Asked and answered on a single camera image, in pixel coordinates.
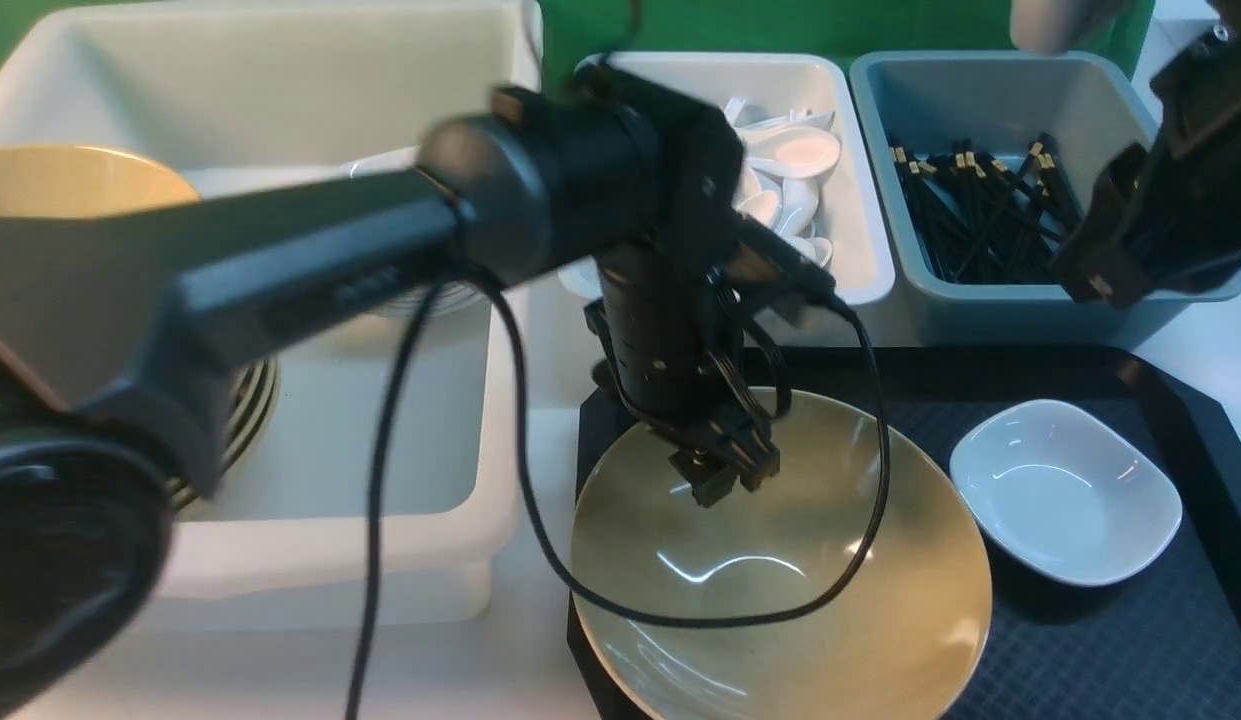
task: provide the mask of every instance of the white plastic bin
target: white plastic bin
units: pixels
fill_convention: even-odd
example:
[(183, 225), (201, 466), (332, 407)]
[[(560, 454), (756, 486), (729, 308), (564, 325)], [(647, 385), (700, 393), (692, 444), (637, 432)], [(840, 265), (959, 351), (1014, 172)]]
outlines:
[[(529, 20), (537, 37), (539, 15)], [(521, 24), (519, 0), (66, 10), (0, 70), (0, 146), (119, 146), (180, 170), (204, 196), (324, 178), (484, 110), (498, 83), (537, 87)], [(217, 502), (177, 528), (137, 629), (357, 623), (370, 447), (401, 329), (360, 318), (280, 356), (263, 438)], [(519, 511), (510, 366), (486, 305), (431, 323), (388, 469), (382, 623), (486, 607), (491, 556)]]
[[(895, 264), (886, 225), (848, 77), (838, 65), (815, 55), (786, 53), (618, 53), (612, 63), (716, 106), (743, 97), (748, 112), (757, 117), (742, 115), (740, 122), (783, 115), (789, 109), (831, 110), (831, 133), (843, 142), (843, 156), (838, 168), (822, 178), (817, 235), (834, 243), (831, 273), (849, 305), (871, 305), (889, 294)], [(786, 345), (854, 338), (840, 320), (823, 314), (813, 319), (817, 322), (799, 330), (767, 313), (762, 324)]]

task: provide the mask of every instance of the tan bowl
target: tan bowl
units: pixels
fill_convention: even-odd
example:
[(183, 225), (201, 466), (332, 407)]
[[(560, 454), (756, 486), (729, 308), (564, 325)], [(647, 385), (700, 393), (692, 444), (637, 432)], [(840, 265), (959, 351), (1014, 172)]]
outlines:
[[(0, 217), (98, 218), (200, 200), (199, 191), (176, 170), (127, 151), (79, 145), (0, 146)], [(248, 402), (256, 396), (253, 386), (235, 398), (226, 466), (240, 461), (261, 436), (277, 402), (277, 360), (237, 374), (235, 386), (251, 379), (268, 382), (268, 395)], [(172, 478), (169, 487), (177, 506), (194, 502), (182, 479)]]
[(0, 149), (0, 217), (94, 218), (200, 200), (180, 173), (103, 146)]
[[(854, 407), (793, 400), (774, 426), (783, 470), (707, 510), (669, 466), (669, 444), (640, 427), (625, 432), (580, 493), (580, 580), (675, 616), (788, 610), (829, 588), (870, 515), (877, 436)], [(593, 652), (633, 703), (658, 720), (932, 720), (957, 700), (989, 634), (989, 559), (949, 478), (891, 433), (877, 541), (820, 612), (751, 629), (663, 629), (576, 597)]]

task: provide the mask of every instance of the chopsticks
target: chopsticks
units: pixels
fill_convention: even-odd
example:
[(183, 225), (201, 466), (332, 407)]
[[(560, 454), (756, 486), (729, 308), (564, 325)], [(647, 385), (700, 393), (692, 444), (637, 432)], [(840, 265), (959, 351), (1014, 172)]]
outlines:
[(932, 273), (962, 284), (1050, 282), (1046, 264), (1059, 241), (1081, 225), (1081, 209), (1047, 133), (1028, 146), (1016, 170), (959, 138), (951, 154), (915, 155), (889, 138)]

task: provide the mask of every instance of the gray plastic bin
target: gray plastic bin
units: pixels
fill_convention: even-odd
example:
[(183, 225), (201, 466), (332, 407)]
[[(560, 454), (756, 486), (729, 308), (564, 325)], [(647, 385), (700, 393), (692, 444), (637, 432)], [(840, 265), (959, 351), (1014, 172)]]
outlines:
[(1229, 300), (1241, 272), (1205, 295), (1159, 290), (1118, 312), (1077, 305), (1055, 286), (965, 286), (931, 273), (891, 163), (889, 133), (910, 150), (948, 151), (968, 137), (995, 155), (1024, 155), (1040, 132), (1083, 209), (1100, 170), (1158, 125), (1127, 78), (1090, 53), (1037, 58), (1004, 51), (864, 55), (853, 65), (853, 97), (882, 197), (900, 277), (918, 338), (936, 343), (1104, 343), (1132, 348), (1191, 302)]

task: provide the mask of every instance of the table surface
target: table surface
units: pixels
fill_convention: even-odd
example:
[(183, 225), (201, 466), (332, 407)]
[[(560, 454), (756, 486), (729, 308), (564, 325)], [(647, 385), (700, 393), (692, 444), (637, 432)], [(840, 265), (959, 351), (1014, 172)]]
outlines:
[[(1174, 41), (1150, 29), (1137, 87)], [(1140, 93), (1149, 97), (1147, 84)], [(1136, 351), (1219, 400), (1241, 437), (1241, 297), (1194, 305)], [(550, 438), (532, 447), (532, 473), (565, 547), (576, 411), (537, 411), (532, 422)], [(364, 718), (597, 718), (566, 650), (565, 619), (566, 591), (524, 523), (496, 556), (491, 608), (480, 619), (379, 631)], [(350, 629), (125, 637), (19, 718), (329, 720), (343, 714), (352, 647)]]

